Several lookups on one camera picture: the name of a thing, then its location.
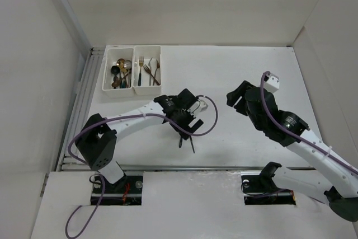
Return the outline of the gold fork green handle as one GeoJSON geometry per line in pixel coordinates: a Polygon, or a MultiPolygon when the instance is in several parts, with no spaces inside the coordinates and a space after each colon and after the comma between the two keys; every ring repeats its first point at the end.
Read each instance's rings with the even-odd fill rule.
{"type": "Polygon", "coordinates": [[[139,57],[139,75],[138,75],[138,87],[142,85],[142,67],[144,65],[144,57],[139,57]]]}

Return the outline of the silver spoon long handle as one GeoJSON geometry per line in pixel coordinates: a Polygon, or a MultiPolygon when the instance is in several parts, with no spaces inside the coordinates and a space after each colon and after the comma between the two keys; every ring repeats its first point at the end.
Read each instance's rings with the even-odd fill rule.
{"type": "Polygon", "coordinates": [[[132,68],[132,61],[131,60],[125,60],[124,61],[124,68],[128,72],[128,70],[132,68]]]}

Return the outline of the dark bronze spoon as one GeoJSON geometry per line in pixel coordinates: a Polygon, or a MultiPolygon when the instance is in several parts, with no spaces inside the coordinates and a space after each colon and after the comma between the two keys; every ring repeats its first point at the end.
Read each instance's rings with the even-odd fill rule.
{"type": "Polygon", "coordinates": [[[113,88],[127,88],[127,82],[126,82],[126,78],[128,77],[128,75],[130,74],[130,72],[127,72],[124,74],[123,77],[117,79],[116,81],[114,81],[111,86],[113,88]]]}

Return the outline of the gold spoon green handle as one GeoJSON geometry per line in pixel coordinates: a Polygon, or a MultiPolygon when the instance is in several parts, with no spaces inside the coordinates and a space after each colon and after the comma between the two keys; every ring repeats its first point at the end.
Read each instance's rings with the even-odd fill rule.
{"type": "Polygon", "coordinates": [[[126,74],[126,79],[125,79],[126,88],[131,87],[131,73],[132,73],[132,69],[129,69],[127,74],[126,74]]]}
{"type": "Polygon", "coordinates": [[[124,63],[125,63],[125,59],[123,59],[123,58],[118,59],[116,62],[116,65],[120,68],[120,73],[119,73],[119,77],[120,77],[119,87],[120,88],[125,87],[124,79],[123,79],[123,76],[125,74],[124,63]]]}

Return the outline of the black spoon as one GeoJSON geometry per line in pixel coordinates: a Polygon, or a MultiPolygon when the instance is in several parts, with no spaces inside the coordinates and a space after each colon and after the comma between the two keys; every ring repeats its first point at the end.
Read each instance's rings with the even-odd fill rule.
{"type": "Polygon", "coordinates": [[[118,75],[120,74],[120,68],[117,65],[113,65],[111,67],[111,73],[114,76],[113,78],[113,83],[111,84],[113,88],[117,88],[119,85],[119,77],[118,75]]]}

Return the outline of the rose gold fork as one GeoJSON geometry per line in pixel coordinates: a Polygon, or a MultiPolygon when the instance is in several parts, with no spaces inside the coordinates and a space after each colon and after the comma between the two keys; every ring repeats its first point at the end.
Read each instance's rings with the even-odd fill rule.
{"type": "Polygon", "coordinates": [[[159,61],[156,59],[156,69],[155,69],[155,72],[154,72],[154,75],[153,75],[153,84],[152,86],[156,85],[157,84],[157,80],[156,80],[156,75],[157,75],[157,71],[160,69],[160,63],[159,61]]]}

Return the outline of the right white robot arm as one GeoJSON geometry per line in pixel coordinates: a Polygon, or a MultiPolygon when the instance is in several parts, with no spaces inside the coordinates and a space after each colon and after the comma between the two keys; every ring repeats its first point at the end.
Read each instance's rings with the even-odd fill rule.
{"type": "Polygon", "coordinates": [[[289,189],[313,198],[339,217],[357,222],[357,169],[325,145],[308,124],[290,111],[280,110],[273,93],[243,81],[227,94],[227,105],[250,118],[270,140],[306,160],[314,171],[294,171],[269,162],[257,175],[267,192],[289,189]]]}

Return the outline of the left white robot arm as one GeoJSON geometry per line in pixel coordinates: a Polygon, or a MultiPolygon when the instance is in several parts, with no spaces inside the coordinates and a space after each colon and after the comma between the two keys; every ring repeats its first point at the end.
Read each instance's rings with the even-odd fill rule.
{"type": "Polygon", "coordinates": [[[207,103],[184,89],[176,96],[162,95],[148,104],[116,117],[103,118],[92,115],[81,130],[75,145],[92,171],[97,171],[106,180],[112,192],[120,192],[125,186],[126,174],[113,160],[117,142],[149,126],[168,122],[187,140],[204,122],[190,124],[199,113],[208,108],[207,103]]]}

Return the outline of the white divided utensil tray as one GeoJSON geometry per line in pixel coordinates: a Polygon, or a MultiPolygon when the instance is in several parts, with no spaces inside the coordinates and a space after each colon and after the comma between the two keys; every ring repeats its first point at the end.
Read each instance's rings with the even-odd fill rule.
{"type": "Polygon", "coordinates": [[[160,45],[108,45],[103,62],[102,91],[108,97],[161,94],[160,45]]]}

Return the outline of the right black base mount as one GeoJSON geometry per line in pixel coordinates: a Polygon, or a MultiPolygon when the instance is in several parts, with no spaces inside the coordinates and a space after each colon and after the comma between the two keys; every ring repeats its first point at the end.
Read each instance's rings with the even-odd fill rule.
{"type": "Polygon", "coordinates": [[[292,190],[278,188],[272,178],[282,165],[269,162],[260,172],[241,173],[241,191],[245,205],[296,205],[292,190]]]}

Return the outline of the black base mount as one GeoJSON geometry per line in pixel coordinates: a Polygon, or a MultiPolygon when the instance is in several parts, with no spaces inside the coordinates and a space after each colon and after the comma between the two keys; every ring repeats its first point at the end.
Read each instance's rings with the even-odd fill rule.
{"type": "Polygon", "coordinates": [[[296,205],[292,190],[278,188],[272,178],[282,165],[269,162],[260,172],[241,173],[241,191],[245,205],[296,205]]]}
{"type": "MultiPolygon", "coordinates": [[[[96,205],[102,193],[102,183],[99,175],[89,178],[92,184],[90,204],[96,205]]],[[[142,204],[143,175],[127,175],[124,181],[110,184],[105,180],[104,195],[100,205],[137,206],[142,204]]]]}

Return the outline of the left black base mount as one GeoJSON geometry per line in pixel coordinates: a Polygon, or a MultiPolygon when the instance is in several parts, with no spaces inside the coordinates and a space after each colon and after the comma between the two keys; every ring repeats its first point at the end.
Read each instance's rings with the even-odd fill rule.
{"type": "MultiPolygon", "coordinates": [[[[96,205],[102,193],[102,183],[99,175],[89,178],[92,184],[90,204],[96,205]]],[[[127,175],[124,181],[110,184],[105,180],[104,195],[100,205],[137,206],[142,204],[143,175],[127,175]]]]}

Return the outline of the aluminium rail frame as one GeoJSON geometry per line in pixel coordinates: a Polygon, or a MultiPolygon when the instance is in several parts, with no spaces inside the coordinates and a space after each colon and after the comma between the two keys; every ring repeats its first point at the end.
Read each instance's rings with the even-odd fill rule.
{"type": "Polygon", "coordinates": [[[64,127],[63,138],[60,144],[59,153],[53,170],[62,170],[62,164],[67,153],[67,146],[75,134],[82,128],[82,124],[88,115],[89,105],[96,86],[96,79],[104,56],[104,47],[90,49],[81,77],[76,80],[73,89],[73,104],[68,111],[68,120],[64,127]]]}

